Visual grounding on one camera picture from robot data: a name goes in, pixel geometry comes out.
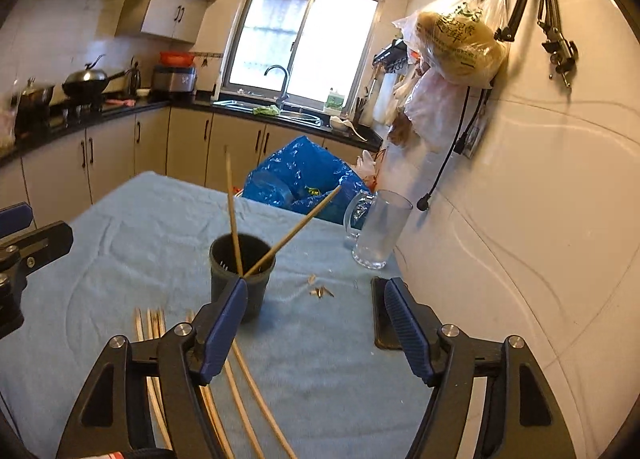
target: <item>faucet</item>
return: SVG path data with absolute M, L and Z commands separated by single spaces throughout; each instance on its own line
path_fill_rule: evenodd
M 287 89 L 289 88 L 289 71 L 286 70 L 282 65 L 272 65 L 267 67 L 267 70 L 264 71 L 264 75 L 266 76 L 271 69 L 281 69 L 284 73 L 284 79 L 282 81 L 282 89 L 280 90 L 280 97 L 276 99 L 276 105 L 278 108 L 282 107 L 282 104 L 285 102 L 289 95 L 287 94 Z

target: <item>blue plastic bag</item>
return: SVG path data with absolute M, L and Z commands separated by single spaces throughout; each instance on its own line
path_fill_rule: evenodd
M 308 214 L 338 184 L 342 186 L 340 191 L 318 218 L 342 224 L 351 200 L 367 187 L 347 163 L 303 135 L 249 174 L 242 197 Z

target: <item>window frame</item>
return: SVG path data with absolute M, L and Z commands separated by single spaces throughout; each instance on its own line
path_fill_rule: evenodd
M 246 21 L 246 17 L 249 13 L 249 8 L 251 6 L 253 0 L 244 0 L 242 4 L 242 13 L 238 19 L 237 25 L 234 28 L 232 42 L 228 48 L 228 55 L 225 58 L 228 60 L 228 63 L 225 63 L 223 69 L 223 78 L 222 78 L 222 89 L 221 92 L 229 92 L 232 94 L 240 94 L 240 90 L 242 89 L 245 94 L 253 94 L 257 97 L 263 97 L 268 100 L 275 100 L 279 95 L 280 91 L 273 91 L 272 89 L 265 89 L 263 87 L 253 87 L 249 85 L 242 84 L 233 84 L 230 82 L 231 71 L 233 69 L 234 61 L 236 60 L 236 53 L 238 51 L 238 44 L 240 42 L 240 37 L 242 36 L 242 30 L 244 29 L 244 24 Z M 289 62 L 287 64 L 287 70 L 289 73 L 293 67 L 293 61 L 295 60 L 296 53 L 298 51 L 298 45 L 300 44 L 300 39 L 302 37 L 302 32 L 304 31 L 306 20 L 308 19 L 309 11 L 313 2 L 315 0 L 309 0 L 306 5 L 305 13 L 303 15 L 302 22 L 300 24 L 300 29 L 296 36 L 295 41 L 292 44 L 292 49 L 289 56 Z M 362 49 L 362 54 L 360 57 L 360 61 L 358 63 L 358 69 L 356 70 L 355 76 L 353 78 L 353 83 L 351 84 L 351 88 L 349 89 L 348 99 L 345 101 L 342 109 L 350 110 L 351 105 L 355 100 L 355 95 L 360 85 L 360 80 L 362 79 L 362 74 L 365 70 L 365 64 L 367 61 L 367 54 L 369 53 L 370 44 L 373 38 L 373 34 L 376 28 L 376 25 L 380 21 L 380 14 L 382 13 L 382 5 L 385 0 L 373 0 L 376 2 L 376 10 L 373 15 L 373 20 L 371 21 L 371 26 L 369 28 L 369 33 L 367 35 L 366 42 Z M 322 111 L 324 107 L 323 102 L 318 102 L 317 100 L 312 100 L 310 98 L 305 98 L 304 96 L 297 96 L 295 94 L 291 94 L 290 98 L 287 100 L 288 103 L 292 103 L 294 105 L 304 106 L 305 108 L 311 108 L 314 110 Z

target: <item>red bowl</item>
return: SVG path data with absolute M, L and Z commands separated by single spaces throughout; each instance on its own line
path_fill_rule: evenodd
M 170 67 L 190 67 L 193 64 L 195 55 L 177 51 L 162 51 L 160 53 L 160 63 Z

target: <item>light blue tablecloth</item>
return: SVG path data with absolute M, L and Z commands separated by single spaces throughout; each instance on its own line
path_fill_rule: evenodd
M 238 226 L 275 243 L 298 214 L 236 201 Z M 167 326 L 209 301 L 208 250 L 228 232 L 226 196 L 142 174 L 72 224 L 66 257 L 30 276 L 26 322 L 0 341 L 0 390 L 28 447 L 55 455 L 86 375 L 108 338 L 135 340 L 134 307 L 165 309 Z M 277 255 L 259 318 L 238 342 L 260 391 L 300 459 L 404 457 L 430 390 L 399 351 L 373 344 L 370 279 L 343 229 L 312 220 Z M 307 279 L 335 298 L 309 295 Z M 389 263 L 381 275 L 399 271 Z M 268 458 L 285 457 L 233 356 L 231 365 Z M 212 388 L 238 458 L 254 454 L 226 377 Z

